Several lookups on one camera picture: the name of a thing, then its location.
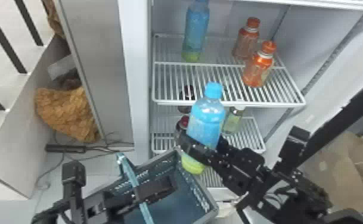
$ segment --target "blue bottle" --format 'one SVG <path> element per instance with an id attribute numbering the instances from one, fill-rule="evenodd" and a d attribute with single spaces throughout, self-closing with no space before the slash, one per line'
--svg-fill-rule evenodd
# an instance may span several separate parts
<path id="1" fill-rule="evenodd" d="M 209 24 L 209 0 L 195 0 L 187 10 L 182 57 L 187 62 L 197 62 L 201 56 L 207 25 Z"/>
<path id="2" fill-rule="evenodd" d="M 205 97 L 195 102 L 188 122 L 187 135 L 215 150 L 226 115 L 223 105 L 220 103 L 222 85 L 209 82 L 205 87 Z M 181 155 L 184 169 L 193 174 L 200 174 L 205 166 L 194 160 L 187 154 Z"/>

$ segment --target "paper bag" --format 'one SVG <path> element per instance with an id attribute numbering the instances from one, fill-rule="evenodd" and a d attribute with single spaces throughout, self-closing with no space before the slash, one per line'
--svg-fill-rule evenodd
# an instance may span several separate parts
<path id="1" fill-rule="evenodd" d="M 363 212 L 363 163 L 358 162 L 363 162 L 363 139 L 345 132 L 303 167 L 307 178 L 329 194 L 335 210 Z"/>

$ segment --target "refrigerator shelf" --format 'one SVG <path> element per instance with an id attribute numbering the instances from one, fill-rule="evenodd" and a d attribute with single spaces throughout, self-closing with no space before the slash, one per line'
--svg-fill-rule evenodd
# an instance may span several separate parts
<path id="1" fill-rule="evenodd" d="M 231 0 L 363 11 L 363 0 Z"/>
<path id="2" fill-rule="evenodd" d="M 151 118 L 151 149 L 154 154 L 160 154 L 175 146 L 174 130 L 182 114 L 176 107 L 152 105 Z M 253 117 L 243 117 L 240 131 L 234 135 L 224 136 L 237 148 L 251 148 L 257 153 L 266 151 L 265 143 Z"/>
<path id="3" fill-rule="evenodd" d="M 223 85 L 222 103 L 229 107 L 301 107 L 304 97 L 280 58 L 268 81 L 261 88 L 246 87 L 241 80 L 244 64 L 229 54 L 234 44 L 231 38 L 206 38 L 199 63 L 186 63 L 181 57 L 181 35 L 155 35 L 152 71 L 152 100 L 160 105 L 193 105 L 184 100 L 185 85 L 193 87 L 196 98 L 203 97 L 207 82 Z"/>

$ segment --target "orange bottle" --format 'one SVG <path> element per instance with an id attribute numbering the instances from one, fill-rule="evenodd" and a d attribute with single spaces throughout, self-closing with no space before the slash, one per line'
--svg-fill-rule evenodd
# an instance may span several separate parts
<path id="1" fill-rule="evenodd" d="M 273 53 L 275 50 L 276 44 L 274 42 L 264 41 L 262 49 L 246 60 L 243 73 L 243 82 L 245 85 L 251 87 L 263 86 L 274 63 Z"/>
<path id="2" fill-rule="evenodd" d="M 258 18 L 249 17 L 246 26 L 238 31 L 238 38 L 232 49 L 232 56 L 235 59 L 246 60 L 252 55 L 259 37 L 259 23 Z"/>

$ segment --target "refrigerator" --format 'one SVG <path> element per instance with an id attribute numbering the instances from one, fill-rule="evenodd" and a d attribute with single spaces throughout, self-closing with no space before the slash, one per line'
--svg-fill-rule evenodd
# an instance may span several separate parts
<path id="1" fill-rule="evenodd" d="M 137 164 L 176 146 L 177 106 L 194 104 L 180 97 L 185 85 L 200 98 L 207 82 L 219 82 L 225 107 L 245 105 L 240 130 L 227 140 L 270 167 L 293 126 L 314 133 L 363 90 L 363 0 L 210 0 L 198 63 L 181 57 L 191 0 L 55 3 L 101 136 L 117 131 L 132 141 Z M 260 19 L 261 40 L 277 44 L 261 88 L 243 85 L 244 63 L 231 55 L 249 17 Z M 216 200 L 235 197 L 211 169 L 200 179 Z"/>

